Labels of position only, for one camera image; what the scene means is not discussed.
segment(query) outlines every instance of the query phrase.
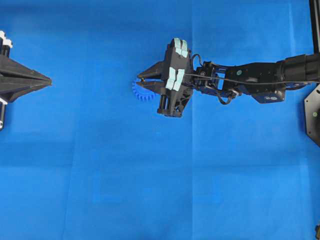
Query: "blue gear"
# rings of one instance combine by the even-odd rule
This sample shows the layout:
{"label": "blue gear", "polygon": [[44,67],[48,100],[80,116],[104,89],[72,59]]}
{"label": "blue gear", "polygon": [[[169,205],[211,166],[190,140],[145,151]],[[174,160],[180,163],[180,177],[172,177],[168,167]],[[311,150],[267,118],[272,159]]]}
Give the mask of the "blue gear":
{"label": "blue gear", "polygon": [[148,89],[145,89],[142,86],[139,86],[137,82],[140,82],[139,78],[132,81],[132,91],[133,91],[133,94],[136,96],[136,98],[141,101],[153,100],[156,94],[153,91],[150,91]]}

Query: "blue surface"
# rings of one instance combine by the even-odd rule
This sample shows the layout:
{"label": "blue surface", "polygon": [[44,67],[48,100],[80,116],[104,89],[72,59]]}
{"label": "blue surface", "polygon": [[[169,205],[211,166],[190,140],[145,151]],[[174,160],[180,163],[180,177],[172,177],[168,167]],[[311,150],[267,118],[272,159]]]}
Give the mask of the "blue surface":
{"label": "blue surface", "polygon": [[196,92],[183,118],[141,102],[136,74],[173,37],[205,61],[312,54],[308,1],[1,2],[11,57],[53,86],[8,107],[0,240],[309,240],[320,148],[305,135],[314,86],[261,105]]}

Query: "gear teeth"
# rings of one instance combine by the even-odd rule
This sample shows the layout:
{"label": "gear teeth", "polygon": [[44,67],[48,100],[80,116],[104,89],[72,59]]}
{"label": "gear teeth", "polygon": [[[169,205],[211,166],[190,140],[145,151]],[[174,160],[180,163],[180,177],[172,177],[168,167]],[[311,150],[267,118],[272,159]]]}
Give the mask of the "gear teeth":
{"label": "gear teeth", "polygon": [[132,81],[132,92],[136,96],[136,98],[143,102],[153,100],[155,97],[155,93],[137,85],[137,82],[140,82],[140,79],[137,78]]}

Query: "vertical black bar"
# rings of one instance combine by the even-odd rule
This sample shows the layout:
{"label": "vertical black bar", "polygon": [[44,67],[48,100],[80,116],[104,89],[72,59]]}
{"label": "vertical black bar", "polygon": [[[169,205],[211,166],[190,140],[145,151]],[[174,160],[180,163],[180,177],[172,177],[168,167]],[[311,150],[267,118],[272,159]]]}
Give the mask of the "vertical black bar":
{"label": "vertical black bar", "polygon": [[8,45],[3,45],[0,51],[1,55],[5,55],[6,57],[9,57],[10,55],[10,47]]}
{"label": "vertical black bar", "polygon": [[0,103],[1,109],[0,109],[0,131],[4,129],[5,125],[5,114],[6,114],[6,105],[3,103]]}
{"label": "vertical black bar", "polygon": [[315,54],[320,52],[320,0],[309,0],[313,51]]}

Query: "wire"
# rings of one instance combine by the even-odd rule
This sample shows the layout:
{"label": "wire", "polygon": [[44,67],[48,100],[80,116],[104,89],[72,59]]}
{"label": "wire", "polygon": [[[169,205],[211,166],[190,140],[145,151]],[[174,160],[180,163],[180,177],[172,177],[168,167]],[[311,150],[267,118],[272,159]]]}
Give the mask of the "wire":
{"label": "wire", "polygon": [[192,65],[192,70],[194,69],[194,59],[195,57],[198,57],[199,59],[199,64],[200,66],[202,67],[202,61],[201,61],[201,56],[199,54],[194,54],[192,57],[191,57],[191,65]]}
{"label": "wire", "polygon": [[194,77],[199,77],[202,79],[220,79],[228,82],[233,82],[237,84],[246,84],[246,85],[277,85],[277,84],[290,84],[290,83],[297,83],[297,84],[319,84],[320,81],[279,81],[279,82],[247,82],[247,81],[238,81],[238,80],[233,80],[233,79],[228,79],[228,78],[223,78],[223,77],[214,77],[214,76],[201,76],[197,74],[190,74],[190,73],[185,73],[184,75],[188,76],[194,76]]}

